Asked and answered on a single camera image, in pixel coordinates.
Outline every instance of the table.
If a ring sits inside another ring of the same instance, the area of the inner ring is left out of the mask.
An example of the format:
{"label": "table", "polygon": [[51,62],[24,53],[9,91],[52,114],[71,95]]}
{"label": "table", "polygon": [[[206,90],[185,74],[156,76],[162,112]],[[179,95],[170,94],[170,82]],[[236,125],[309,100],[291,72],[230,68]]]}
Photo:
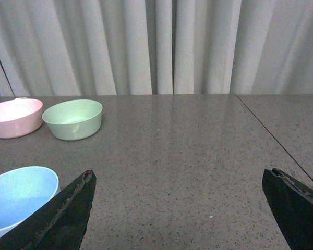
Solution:
{"label": "table", "polygon": [[96,134],[66,142],[43,124],[0,139],[0,174],[45,166],[63,189],[92,168],[98,179],[81,249],[289,249],[262,191],[263,170],[280,168],[311,188],[313,177],[258,119],[268,109],[255,107],[270,97],[37,97],[44,110],[79,98],[103,105]]}

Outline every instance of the green bowl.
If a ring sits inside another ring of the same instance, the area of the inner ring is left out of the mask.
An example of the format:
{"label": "green bowl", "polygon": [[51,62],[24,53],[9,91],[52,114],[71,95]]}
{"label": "green bowl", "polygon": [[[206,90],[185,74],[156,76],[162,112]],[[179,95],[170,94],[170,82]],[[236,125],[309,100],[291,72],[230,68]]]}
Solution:
{"label": "green bowl", "polygon": [[102,104],[93,100],[73,100],[48,108],[42,118],[55,137],[75,141],[100,129],[102,109]]}

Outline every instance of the white curtain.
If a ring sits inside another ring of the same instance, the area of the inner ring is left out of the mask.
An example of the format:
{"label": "white curtain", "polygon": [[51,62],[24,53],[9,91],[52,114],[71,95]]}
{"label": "white curtain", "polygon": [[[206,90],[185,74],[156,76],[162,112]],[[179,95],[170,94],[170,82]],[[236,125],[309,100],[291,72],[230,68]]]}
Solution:
{"label": "white curtain", "polygon": [[313,94],[313,0],[0,1],[0,96]]}

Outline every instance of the table seam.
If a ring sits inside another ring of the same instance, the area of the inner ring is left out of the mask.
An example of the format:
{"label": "table seam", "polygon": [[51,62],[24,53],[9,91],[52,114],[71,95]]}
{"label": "table seam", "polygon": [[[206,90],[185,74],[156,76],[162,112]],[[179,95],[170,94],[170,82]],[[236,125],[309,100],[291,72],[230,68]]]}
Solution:
{"label": "table seam", "polygon": [[290,156],[290,158],[300,167],[300,169],[309,177],[309,179],[313,182],[313,178],[306,172],[306,170],[298,163],[298,161],[286,150],[286,148],[280,143],[279,140],[270,132],[270,130],[263,124],[263,122],[254,114],[253,111],[250,110],[250,108],[241,100],[241,98],[236,95],[238,99],[242,102],[243,105],[249,110],[249,112],[252,113],[252,115],[259,121],[259,123],[267,130],[267,132],[275,139],[275,141],[284,149],[284,151]]}

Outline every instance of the blue bowl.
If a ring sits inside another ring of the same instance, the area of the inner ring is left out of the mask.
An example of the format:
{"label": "blue bowl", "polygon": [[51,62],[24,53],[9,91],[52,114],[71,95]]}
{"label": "blue bowl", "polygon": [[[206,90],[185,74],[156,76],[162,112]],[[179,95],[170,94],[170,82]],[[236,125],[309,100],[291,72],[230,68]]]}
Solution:
{"label": "blue bowl", "polygon": [[0,175],[0,237],[59,192],[58,176],[49,168],[24,167]]}

